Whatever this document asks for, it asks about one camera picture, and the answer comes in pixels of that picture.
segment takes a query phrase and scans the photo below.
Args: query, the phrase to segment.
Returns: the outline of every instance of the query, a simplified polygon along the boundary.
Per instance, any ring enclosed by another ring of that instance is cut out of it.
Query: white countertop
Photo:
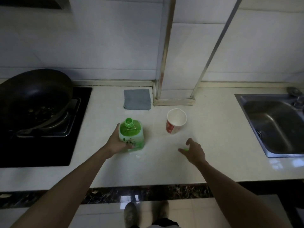
[[[265,156],[234,96],[285,94],[285,89],[199,88],[194,106],[180,106],[188,116],[186,125],[171,135],[165,130],[166,115],[175,106],[123,108],[124,89],[139,88],[94,86],[70,166],[0,168],[0,192],[50,189],[103,146],[127,117],[142,122],[145,147],[107,160],[91,187],[205,183],[177,151],[189,137],[202,145],[211,165],[235,181],[304,178],[304,158]]]

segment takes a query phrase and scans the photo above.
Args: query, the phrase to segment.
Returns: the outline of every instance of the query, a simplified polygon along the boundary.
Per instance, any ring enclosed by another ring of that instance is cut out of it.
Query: hand
[[[107,158],[112,157],[114,154],[119,153],[120,151],[133,148],[132,145],[119,140],[119,135],[118,135],[119,125],[120,124],[118,123],[114,132],[109,137],[107,143],[101,148],[102,150],[105,151]]]
[[[195,166],[206,162],[205,153],[200,144],[193,141],[192,138],[189,138],[186,142],[186,145],[190,145],[188,151],[184,149],[178,149],[178,151],[185,155],[189,162]]]

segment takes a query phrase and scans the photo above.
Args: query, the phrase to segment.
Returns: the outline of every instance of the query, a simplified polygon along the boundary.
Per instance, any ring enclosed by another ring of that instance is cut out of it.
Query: paper cup
[[[175,134],[187,122],[187,115],[179,108],[172,109],[167,114],[166,130],[168,133]]]

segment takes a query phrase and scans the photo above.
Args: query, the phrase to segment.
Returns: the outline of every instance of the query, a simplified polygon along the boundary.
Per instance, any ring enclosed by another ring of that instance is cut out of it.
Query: plastic bottle
[[[128,149],[128,151],[142,149],[145,142],[143,139],[143,125],[141,122],[127,118],[119,126],[119,139],[135,146],[133,149]]]

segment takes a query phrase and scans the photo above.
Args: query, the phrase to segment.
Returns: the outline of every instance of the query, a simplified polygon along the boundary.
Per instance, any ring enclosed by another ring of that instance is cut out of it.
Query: foot
[[[134,203],[128,203],[124,210],[124,221],[126,228],[130,228],[132,226],[137,225],[138,223],[138,215],[137,209]]]
[[[159,208],[158,219],[169,217],[169,203],[168,201],[163,201]]]

